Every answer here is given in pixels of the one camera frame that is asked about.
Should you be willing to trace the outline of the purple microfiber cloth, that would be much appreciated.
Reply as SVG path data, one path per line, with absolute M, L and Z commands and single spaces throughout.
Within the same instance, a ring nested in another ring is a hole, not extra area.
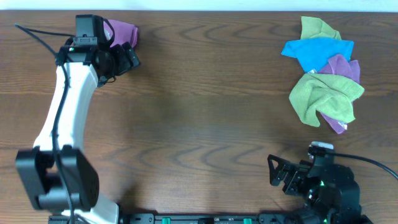
M 114 36 L 114 41 L 111 44 L 111 47 L 119 44 L 122 45 L 125 42 L 129 42 L 131 47 L 134 48 L 137 45 L 138 36 L 139 36 L 139 29 L 134 24 L 121 22 L 117 20 L 109 20 L 112 28 L 104 22 L 104 32 L 106 34 L 106 38 L 110 39 Z

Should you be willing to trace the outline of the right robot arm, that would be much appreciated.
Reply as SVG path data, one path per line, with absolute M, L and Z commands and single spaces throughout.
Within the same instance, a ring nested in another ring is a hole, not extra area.
M 360 189 L 353 171 L 335 164 L 331 156 L 316 157 L 298 164 L 270 154 L 270 184 L 284 183 L 286 195 L 302 197 L 298 210 L 274 213 L 268 223 L 371 224 L 362 214 Z

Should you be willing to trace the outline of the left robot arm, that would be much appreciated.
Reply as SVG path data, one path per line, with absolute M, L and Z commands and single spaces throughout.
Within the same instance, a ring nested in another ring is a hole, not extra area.
M 55 58 L 56 87 L 44 126 L 16 168 L 32 207 L 67 223 L 118 223 L 119 205 L 100 193 L 99 176 L 84 155 L 83 136 L 94 91 L 139 65 L 129 43 L 64 45 Z

